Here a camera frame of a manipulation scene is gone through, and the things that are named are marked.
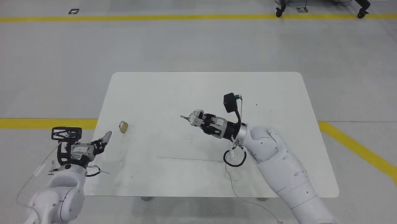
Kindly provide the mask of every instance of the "robotic hand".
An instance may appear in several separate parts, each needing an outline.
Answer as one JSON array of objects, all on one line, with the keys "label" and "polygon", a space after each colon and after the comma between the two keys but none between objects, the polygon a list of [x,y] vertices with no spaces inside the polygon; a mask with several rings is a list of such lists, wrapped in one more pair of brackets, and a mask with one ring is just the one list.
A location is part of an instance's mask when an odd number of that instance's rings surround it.
[{"label": "robotic hand", "polygon": [[[340,223],[318,197],[307,171],[279,134],[272,128],[251,128],[241,122],[237,99],[242,97],[233,93],[223,99],[226,111],[236,113],[237,123],[204,114],[202,110],[193,111],[189,117],[181,117],[206,134],[232,141],[234,147],[247,148],[270,188],[289,206],[300,224]],[[225,157],[228,152],[223,155],[227,164],[238,167],[244,163],[245,157],[238,165],[227,162]]]},{"label": "robotic hand", "polygon": [[104,152],[112,132],[109,131],[102,138],[86,144],[78,142],[81,134],[81,128],[52,129],[52,139],[58,140],[57,158],[60,167],[52,171],[54,176],[47,186],[30,200],[30,215],[25,224],[65,224],[79,215],[83,207],[86,177],[101,172],[98,168],[97,173],[87,175],[88,163]]}]

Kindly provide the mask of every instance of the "gray floor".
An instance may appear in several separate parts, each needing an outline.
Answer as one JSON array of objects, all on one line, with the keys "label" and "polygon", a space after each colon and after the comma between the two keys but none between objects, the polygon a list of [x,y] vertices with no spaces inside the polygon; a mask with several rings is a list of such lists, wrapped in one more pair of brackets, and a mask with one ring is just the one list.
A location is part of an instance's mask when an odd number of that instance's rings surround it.
[{"label": "gray floor", "polygon": [[[308,0],[309,14],[359,7]],[[286,13],[295,14],[293,0]],[[396,0],[371,13],[397,13]],[[273,0],[0,0],[0,17],[273,14]],[[397,165],[397,20],[175,20],[0,23],[0,118],[97,118],[116,71],[298,71],[318,120]],[[92,131],[85,131],[89,140]],[[44,130],[0,130],[0,217],[22,223],[14,197],[53,149]],[[344,223],[396,223],[393,181],[323,135],[340,187],[326,205]],[[29,197],[45,178],[34,178]],[[296,223],[279,199],[264,203]],[[275,223],[239,199],[86,197],[73,223]]]}]

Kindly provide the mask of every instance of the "table leg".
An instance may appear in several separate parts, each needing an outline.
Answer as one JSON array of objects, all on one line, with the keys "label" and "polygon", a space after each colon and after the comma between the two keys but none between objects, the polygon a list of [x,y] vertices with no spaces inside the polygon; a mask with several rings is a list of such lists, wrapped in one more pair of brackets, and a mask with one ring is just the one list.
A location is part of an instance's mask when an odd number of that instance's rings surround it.
[{"label": "table leg", "polygon": [[141,197],[141,200],[142,200],[142,201],[145,201],[145,202],[148,202],[148,201],[150,201],[151,199],[153,199],[153,197]]}]

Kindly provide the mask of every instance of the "white table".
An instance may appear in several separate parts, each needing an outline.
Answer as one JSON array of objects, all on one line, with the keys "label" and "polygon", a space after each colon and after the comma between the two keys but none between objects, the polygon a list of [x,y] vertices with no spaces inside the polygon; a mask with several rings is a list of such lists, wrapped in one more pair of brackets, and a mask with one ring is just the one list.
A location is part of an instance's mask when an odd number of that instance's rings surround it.
[{"label": "white table", "polygon": [[[337,197],[331,163],[299,73],[115,73],[94,138],[113,131],[94,161],[111,175],[87,178],[86,195],[235,197],[222,161],[230,148],[180,118],[194,109],[236,121],[223,95],[243,95],[243,122],[279,131],[308,171],[320,197]],[[121,120],[129,124],[125,134]],[[242,152],[236,152],[236,162]],[[251,157],[229,168],[240,197],[276,194]]]}]

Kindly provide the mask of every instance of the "floor marking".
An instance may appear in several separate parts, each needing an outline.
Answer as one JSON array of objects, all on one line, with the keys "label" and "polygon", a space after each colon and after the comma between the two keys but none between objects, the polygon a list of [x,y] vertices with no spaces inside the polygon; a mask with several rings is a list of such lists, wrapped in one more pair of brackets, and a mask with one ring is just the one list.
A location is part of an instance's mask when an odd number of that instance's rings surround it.
[{"label": "floor marking", "polygon": [[394,180],[397,186],[397,167],[389,163],[387,160],[383,159],[373,151],[369,150],[359,142],[355,141],[353,138],[349,137],[345,133],[342,133],[333,125],[327,122],[318,122],[320,131],[326,133],[330,137],[334,138],[336,141],[346,146],[355,154],[359,155],[366,162],[370,163],[375,168],[379,169],[381,172],[385,173]]},{"label": "floor marking", "polygon": [[[97,125],[97,119],[28,119],[28,118],[5,118],[0,119],[1,129],[43,129],[48,130],[57,126],[81,127],[85,130],[93,130]],[[353,138],[342,133],[327,122],[318,122],[321,132],[326,133],[339,143],[346,146],[352,152],[360,156],[366,162],[376,167],[386,175],[390,176],[397,185],[397,167],[387,160],[378,156]]]},{"label": "floor marking", "polygon": [[[197,14],[197,15],[153,15],[153,16],[43,16],[0,17],[0,22],[117,22],[137,20],[358,20],[356,14]],[[363,20],[397,19],[397,14],[367,14]]]},{"label": "floor marking", "polygon": [[52,129],[53,127],[81,127],[93,130],[97,119],[38,119],[38,118],[5,118],[0,119],[2,129]]}]

